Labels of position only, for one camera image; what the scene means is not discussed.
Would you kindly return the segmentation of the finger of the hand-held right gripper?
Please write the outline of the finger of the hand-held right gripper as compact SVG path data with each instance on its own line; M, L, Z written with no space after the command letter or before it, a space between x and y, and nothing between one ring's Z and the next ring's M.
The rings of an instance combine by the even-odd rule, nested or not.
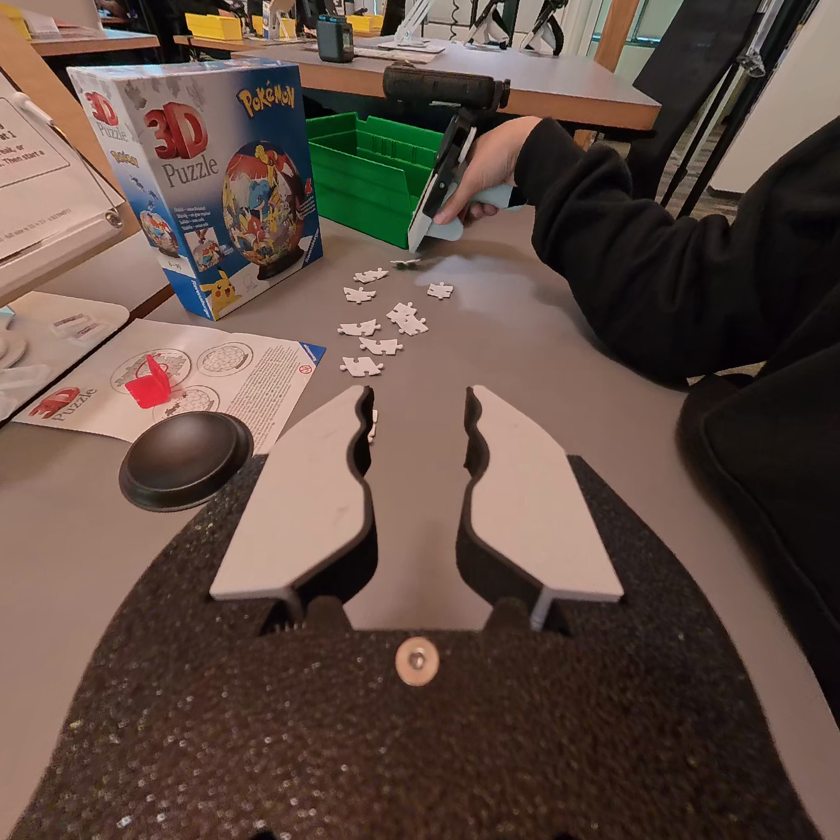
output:
M464 225L458 217L446 225L438 225L430 217L420 217L418 220L418 255L425 256L438 241L458 241L463 233Z
M476 126L472 119L451 119L407 229L407 250L411 254L418 252L419 218L430 217L434 221L438 211L457 189L462 164L475 137Z

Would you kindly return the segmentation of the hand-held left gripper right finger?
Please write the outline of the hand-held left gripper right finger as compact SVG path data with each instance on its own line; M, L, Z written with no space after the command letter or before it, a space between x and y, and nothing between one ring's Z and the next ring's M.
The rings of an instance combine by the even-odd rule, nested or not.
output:
M465 468L456 565L490 606L516 600L530 627L562 602L617 604L624 588L565 449L483 385L467 388Z

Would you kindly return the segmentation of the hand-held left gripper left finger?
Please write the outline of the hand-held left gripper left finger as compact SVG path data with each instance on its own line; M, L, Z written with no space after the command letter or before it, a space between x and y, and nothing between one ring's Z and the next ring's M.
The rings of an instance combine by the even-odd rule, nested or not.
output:
M346 604L370 583L374 398L353 385L280 436L210 585L216 602L273 600L300 621L317 598Z

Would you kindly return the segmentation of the spread of white puzzle pieces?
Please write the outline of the spread of white puzzle pieces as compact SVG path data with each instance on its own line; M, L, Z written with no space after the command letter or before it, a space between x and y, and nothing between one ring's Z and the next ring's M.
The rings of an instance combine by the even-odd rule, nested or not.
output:
M353 274L352 287L344 287L343 294L347 302L362 305L372 302L377 290L372 285L387 277L387 268L368 269ZM397 330L396 338L383 338L378 335L382 324L377 317L365 321L342 323L337 328L339 335L356 340L361 355L343 357L340 370L353 378L365 378L380 375L384 370L384 357L396 356L403 351L402 340L428 331L427 319L417 314L417 307L411 302L397 302L385 316L385 320Z

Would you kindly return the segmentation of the person's right forearm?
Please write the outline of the person's right forearm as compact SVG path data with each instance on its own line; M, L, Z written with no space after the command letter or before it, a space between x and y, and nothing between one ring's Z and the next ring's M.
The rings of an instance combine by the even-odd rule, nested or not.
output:
M514 182L534 207L537 257L567 281L613 358L663 383L769 358L753 250L724 216L676 220L633 199L614 150L583 152L551 119L525 140Z

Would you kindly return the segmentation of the black round ball stand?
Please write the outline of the black round ball stand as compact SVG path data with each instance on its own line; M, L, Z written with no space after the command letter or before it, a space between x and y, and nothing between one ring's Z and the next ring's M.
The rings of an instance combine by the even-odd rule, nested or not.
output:
M132 443L119 469L119 488L137 508L183 511L208 502L253 453L252 433L234 416L176 415Z

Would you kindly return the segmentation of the blue puzzle box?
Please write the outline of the blue puzzle box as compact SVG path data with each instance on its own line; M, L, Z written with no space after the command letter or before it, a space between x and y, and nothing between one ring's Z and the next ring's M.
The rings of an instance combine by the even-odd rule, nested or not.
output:
M67 74L185 310L218 322L322 257L296 64L256 57Z

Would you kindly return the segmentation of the person's right hand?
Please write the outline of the person's right hand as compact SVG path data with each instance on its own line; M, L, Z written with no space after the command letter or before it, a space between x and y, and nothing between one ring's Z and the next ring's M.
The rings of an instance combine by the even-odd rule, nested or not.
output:
M441 206L434 222L450 224L456 218L470 222L496 215L498 209L475 200L475 196L499 185L515 185L514 172L519 154L530 133L541 122L537 117L520 117L504 122L473 143L460 182Z

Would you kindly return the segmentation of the green plastic bin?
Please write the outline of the green plastic bin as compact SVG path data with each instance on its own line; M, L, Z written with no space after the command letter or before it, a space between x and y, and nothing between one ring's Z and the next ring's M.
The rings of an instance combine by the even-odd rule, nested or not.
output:
M306 124L319 215L406 249L444 135L355 112Z

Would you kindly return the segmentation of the black box device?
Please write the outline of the black box device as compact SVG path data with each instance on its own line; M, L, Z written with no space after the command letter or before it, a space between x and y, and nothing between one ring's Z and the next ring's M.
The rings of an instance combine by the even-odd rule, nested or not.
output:
M353 28L346 17L320 15L316 32L321 61L347 64L354 60Z

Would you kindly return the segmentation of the grey table with wooden edge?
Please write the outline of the grey table with wooden edge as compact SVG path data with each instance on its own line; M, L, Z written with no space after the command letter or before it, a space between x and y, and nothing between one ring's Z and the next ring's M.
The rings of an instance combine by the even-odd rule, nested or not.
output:
M320 60L304 45L240 49L235 57L266 56L296 63L304 88L383 99L383 59L357 57L347 64ZM553 118L585 127L651 130L659 103L591 59L542 56L531 51L474 49L449 44L425 66L431 70L509 79L502 112Z

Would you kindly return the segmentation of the folded instruction leaflet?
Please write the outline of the folded instruction leaflet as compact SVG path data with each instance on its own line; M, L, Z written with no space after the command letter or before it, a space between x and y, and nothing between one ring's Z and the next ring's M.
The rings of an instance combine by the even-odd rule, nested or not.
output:
M133 321L68 373L12 423L134 442L153 425L185 413L225 413L249 429L257 455L277 441L325 349L246 333ZM143 408L129 384L166 372L171 395Z

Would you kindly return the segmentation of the white board stand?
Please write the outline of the white board stand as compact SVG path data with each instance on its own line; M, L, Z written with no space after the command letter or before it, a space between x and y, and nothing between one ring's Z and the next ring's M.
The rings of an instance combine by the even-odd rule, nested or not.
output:
M1 422L127 325L117 304L30 291L1 311Z

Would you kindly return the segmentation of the black tripod with dark cloth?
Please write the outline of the black tripod with dark cloth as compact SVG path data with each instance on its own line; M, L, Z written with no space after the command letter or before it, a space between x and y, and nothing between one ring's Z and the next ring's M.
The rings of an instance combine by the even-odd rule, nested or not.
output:
M640 70L633 86L659 103L653 128L631 142L626 156L632 198L653 200L669 156L703 103L711 110L745 83L726 128L698 175L678 217L697 205L741 126L768 85L796 29L815 2L686 1Z

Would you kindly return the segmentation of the instruction sheet on clipboard stand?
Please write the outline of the instruction sheet on clipboard stand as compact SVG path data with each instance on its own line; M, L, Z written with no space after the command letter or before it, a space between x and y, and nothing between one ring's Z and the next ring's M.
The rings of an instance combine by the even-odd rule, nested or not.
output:
M136 234L88 116L14 22L1 21L1 303Z

